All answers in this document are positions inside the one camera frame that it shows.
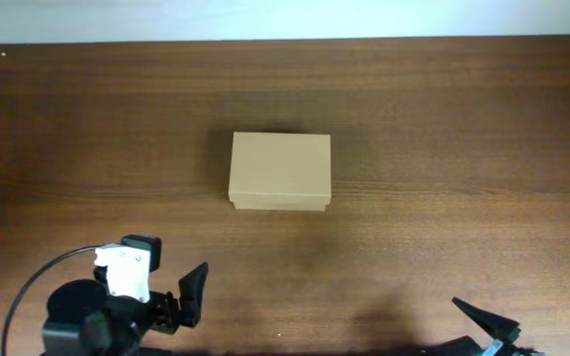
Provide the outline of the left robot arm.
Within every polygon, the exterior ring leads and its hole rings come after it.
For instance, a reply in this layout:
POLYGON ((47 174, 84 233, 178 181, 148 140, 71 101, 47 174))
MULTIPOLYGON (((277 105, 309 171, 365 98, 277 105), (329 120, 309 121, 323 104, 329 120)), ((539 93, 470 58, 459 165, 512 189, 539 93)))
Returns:
POLYGON ((172 356, 171 350, 144 347, 149 331, 173 335, 181 326, 195 327, 202 312, 209 265, 204 262, 178 280, 180 295, 152 291, 149 300, 108 292, 107 269, 94 278, 59 287, 48 298, 42 329, 46 355, 172 356))

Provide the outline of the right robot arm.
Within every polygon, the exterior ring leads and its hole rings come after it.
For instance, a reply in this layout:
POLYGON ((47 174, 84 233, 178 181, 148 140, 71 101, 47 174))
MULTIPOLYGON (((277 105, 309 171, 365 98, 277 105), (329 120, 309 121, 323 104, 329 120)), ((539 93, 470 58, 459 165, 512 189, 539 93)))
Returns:
POLYGON ((510 318, 476 308, 454 297, 451 300, 466 316, 474 321, 491 338, 487 348, 482 348, 470 336, 463 336, 445 343, 430 346, 419 352, 421 356, 545 356, 544 352, 516 346, 522 330, 520 324, 510 318))

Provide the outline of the brown cardboard box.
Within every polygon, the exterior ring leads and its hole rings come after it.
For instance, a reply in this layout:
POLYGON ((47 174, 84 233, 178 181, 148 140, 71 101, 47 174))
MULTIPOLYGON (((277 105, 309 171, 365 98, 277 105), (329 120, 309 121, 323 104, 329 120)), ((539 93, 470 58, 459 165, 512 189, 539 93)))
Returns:
POLYGON ((325 211, 332 200, 331 137, 234 133, 229 199, 238 210, 325 211))

